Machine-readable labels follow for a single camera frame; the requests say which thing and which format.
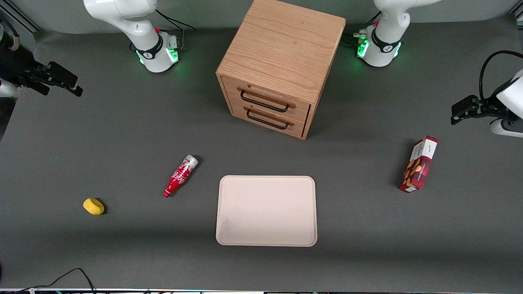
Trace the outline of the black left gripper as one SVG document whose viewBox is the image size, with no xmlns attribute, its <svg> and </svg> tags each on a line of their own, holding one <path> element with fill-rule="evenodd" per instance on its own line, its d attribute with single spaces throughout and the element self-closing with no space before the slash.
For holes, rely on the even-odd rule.
<svg viewBox="0 0 523 294">
<path fill-rule="evenodd" d="M 506 106 L 495 96 L 478 98 L 469 95 L 451 107 L 451 125 L 465 119 L 484 117 L 506 118 Z"/>
</svg>

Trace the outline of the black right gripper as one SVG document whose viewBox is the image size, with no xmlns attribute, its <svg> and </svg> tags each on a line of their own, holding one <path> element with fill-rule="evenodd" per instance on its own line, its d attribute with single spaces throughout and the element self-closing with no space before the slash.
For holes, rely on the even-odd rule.
<svg viewBox="0 0 523 294">
<path fill-rule="evenodd" d="M 44 65 L 37 62 L 31 51 L 19 47 L 12 51 L 7 44 L 1 44 L 0 77 L 16 86 L 45 88 L 43 84 L 54 82 L 77 97 L 83 93 L 77 85 L 78 77 L 60 64 L 51 61 L 47 65 L 47 76 L 41 71 Z"/>
</svg>

